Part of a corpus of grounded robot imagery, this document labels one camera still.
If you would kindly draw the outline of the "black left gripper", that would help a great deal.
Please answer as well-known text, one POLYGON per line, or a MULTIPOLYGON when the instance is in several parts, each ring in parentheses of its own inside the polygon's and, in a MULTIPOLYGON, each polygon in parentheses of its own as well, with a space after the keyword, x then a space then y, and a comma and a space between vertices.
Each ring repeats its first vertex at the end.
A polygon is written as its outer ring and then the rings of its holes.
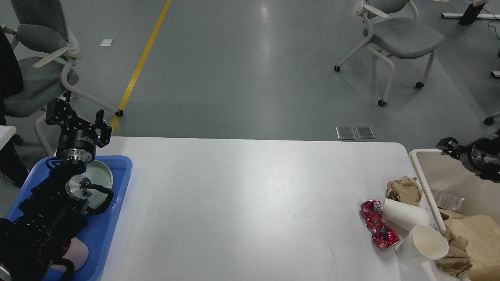
POLYGON ((56 150, 59 160, 80 160, 88 164, 95 159, 96 146, 103 148, 109 144, 112 127, 104 119, 104 110, 99 110, 91 130, 78 130, 77 114, 70 106, 70 97, 71 92, 66 91, 61 98, 54 98, 47 104, 45 123, 62 129, 56 150))

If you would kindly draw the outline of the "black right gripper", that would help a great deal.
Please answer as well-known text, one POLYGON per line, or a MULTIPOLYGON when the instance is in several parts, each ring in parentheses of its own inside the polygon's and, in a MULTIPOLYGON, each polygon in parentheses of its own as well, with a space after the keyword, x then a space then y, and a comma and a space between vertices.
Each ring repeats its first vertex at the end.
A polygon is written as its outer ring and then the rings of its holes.
POLYGON ((453 137, 441 139, 436 148, 439 149, 441 155, 460 160, 462 165, 476 175, 486 172, 486 153, 483 151, 486 142, 472 142, 468 145, 460 145, 453 137))

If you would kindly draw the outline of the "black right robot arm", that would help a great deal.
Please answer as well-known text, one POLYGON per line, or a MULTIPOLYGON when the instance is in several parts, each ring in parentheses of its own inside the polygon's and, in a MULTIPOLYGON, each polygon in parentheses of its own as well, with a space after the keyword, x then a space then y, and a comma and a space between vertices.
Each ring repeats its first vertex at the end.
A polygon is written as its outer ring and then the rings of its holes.
POLYGON ((441 139, 436 148, 442 155, 449 155, 476 176, 494 183, 500 182, 500 130, 489 137, 480 138, 468 145, 460 145, 453 137, 441 139))

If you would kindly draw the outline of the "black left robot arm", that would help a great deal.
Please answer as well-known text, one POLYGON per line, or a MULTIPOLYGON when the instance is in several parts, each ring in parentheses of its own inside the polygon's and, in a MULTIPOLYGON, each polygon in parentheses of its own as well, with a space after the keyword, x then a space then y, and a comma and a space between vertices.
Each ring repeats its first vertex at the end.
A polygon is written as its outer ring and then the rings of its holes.
POLYGON ((88 224, 84 214, 104 213, 114 198, 111 189, 83 176, 96 148, 110 142, 112 128, 104 111, 90 123, 71 108, 67 91, 64 100, 55 98, 48 104, 46 113, 45 123, 61 127, 58 148, 45 162, 48 177, 19 204, 23 215, 13 222, 1 219, 2 281, 41 281, 54 264, 66 268, 61 280, 70 280, 75 264, 63 251, 88 224))

